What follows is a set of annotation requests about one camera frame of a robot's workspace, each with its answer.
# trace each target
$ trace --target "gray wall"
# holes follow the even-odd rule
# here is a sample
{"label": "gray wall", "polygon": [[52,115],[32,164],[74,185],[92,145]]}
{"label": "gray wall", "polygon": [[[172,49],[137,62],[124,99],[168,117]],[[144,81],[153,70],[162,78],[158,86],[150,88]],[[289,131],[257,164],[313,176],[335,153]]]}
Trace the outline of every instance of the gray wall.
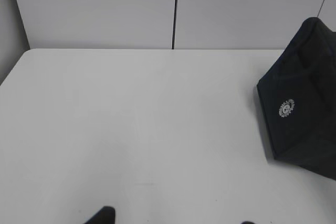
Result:
{"label": "gray wall", "polygon": [[320,18],[333,31],[336,31],[336,0],[325,0]]}
{"label": "gray wall", "polygon": [[0,0],[0,83],[28,49],[16,0]]}
{"label": "gray wall", "polygon": [[[32,48],[171,48],[175,0],[17,1]],[[322,1],[178,0],[175,48],[281,49]]]}
{"label": "gray wall", "polygon": [[32,48],[171,48],[174,0],[17,0]]}
{"label": "gray wall", "polygon": [[322,0],[178,0],[177,49],[285,48]]}

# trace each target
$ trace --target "white logo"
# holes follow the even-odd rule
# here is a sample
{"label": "white logo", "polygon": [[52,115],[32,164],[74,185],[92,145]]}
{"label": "white logo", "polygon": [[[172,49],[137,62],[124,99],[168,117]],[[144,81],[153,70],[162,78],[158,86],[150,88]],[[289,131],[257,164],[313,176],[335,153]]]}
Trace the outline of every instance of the white logo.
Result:
{"label": "white logo", "polygon": [[280,106],[279,116],[285,118],[293,111],[293,109],[294,109],[294,100],[289,99]]}

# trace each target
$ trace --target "black fabric bag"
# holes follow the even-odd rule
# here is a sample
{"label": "black fabric bag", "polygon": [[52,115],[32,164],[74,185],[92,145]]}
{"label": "black fabric bag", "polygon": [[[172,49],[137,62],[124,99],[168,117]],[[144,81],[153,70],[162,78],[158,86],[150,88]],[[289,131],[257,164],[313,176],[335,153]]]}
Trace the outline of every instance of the black fabric bag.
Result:
{"label": "black fabric bag", "polygon": [[336,33],[305,20],[257,85],[274,158],[336,179]]}

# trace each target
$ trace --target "black bag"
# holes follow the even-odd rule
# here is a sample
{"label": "black bag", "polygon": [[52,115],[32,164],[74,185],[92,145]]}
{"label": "black bag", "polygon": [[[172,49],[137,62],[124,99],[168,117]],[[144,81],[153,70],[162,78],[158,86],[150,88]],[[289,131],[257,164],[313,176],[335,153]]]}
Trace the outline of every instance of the black bag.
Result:
{"label": "black bag", "polygon": [[115,209],[113,207],[103,207],[85,224],[114,224],[115,221]]}
{"label": "black bag", "polygon": [[305,20],[257,85],[275,159],[336,179],[336,33]]}

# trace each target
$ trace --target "white table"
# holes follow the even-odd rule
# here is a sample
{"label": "white table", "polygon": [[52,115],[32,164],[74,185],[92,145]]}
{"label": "white table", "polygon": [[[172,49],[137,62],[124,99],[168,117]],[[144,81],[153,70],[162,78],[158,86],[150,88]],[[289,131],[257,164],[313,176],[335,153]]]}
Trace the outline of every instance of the white table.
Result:
{"label": "white table", "polygon": [[0,87],[0,223],[334,224],[336,182],[267,162],[280,50],[26,52]]}

